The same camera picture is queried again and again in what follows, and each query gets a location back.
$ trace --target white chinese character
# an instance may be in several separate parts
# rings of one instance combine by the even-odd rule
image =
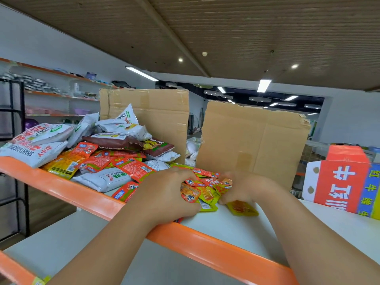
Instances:
[[[347,180],[347,177],[349,175],[355,175],[356,174],[355,172],[350,172],[350,167],[349,166],[345,166],[344,171],[342,171],[342,166],[339,166],[338,170],[337,171],[333,171],[333,173],[335,174],[334,178],[336,178],[338,180],[344,180],[344,181]]]
[[[338,192],[335,192],[335,190],[344,191],[344,192],[338,193]],[[336,187],[335,184],[332,184],[331,190],[330,190],[331,193],[329,195],[335,199],[336,198],[348,199],[350,191],[351,191],[351,186],[347,186],[347,188],[341,188],[341,187]]]
[[[346,209],[347,209],[347,202],[346,201],[326,200],[325,205],[330,206],[332,208],[339,209],[339,210],[343,210],[343,211],[346,211]]]

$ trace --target cardboard sheet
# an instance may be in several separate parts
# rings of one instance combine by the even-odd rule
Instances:
[[[290,189],[309,131],[297,113],[209,101],[197,167],[254,172]]]
[[[100,119],[116,118],[129,104],[154,138],[171,143],[185,162],[189,101],[187,90],[101,89]]]

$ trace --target blue stripe on box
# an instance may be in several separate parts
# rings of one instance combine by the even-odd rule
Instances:
[[[360,196],[357,214],[371,217],[380,185],[380,164],[371,164]]]

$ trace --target barcode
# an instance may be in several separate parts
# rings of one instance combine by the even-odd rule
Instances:
[[[200,199],[198,199],[198,200],[199,200],[199,203],[201,203],[202,209],[211,209],[211,206],[208,205],[206,202],[204,202]]]
[[[69,166],[69,168],[67,168],[67,171],[70,171],[70,172],[73,172],[75,170],[74,166],[78,165],[77,162],[72,162]]]
[[[145,172],[148,172],[148,173],[152,171],[148,167],[145,167],[145,166],[142,166],[141,169],[143,169]]]

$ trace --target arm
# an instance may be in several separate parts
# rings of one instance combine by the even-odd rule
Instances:
[[[119,285],[156,225],[199,212],[200,204],[187,203],[180,194],[181,183],[188,178],[196,179],[190,170],[178,168],[147,177],[133,198],[49,285]]]
[[[268,217],[301,285],[375,285],[380,265],[314,216],[276,182],[250,173],[229,172],[233,180],[221,204],[255,201]],[[289,216],[297,216],[294,222]]]

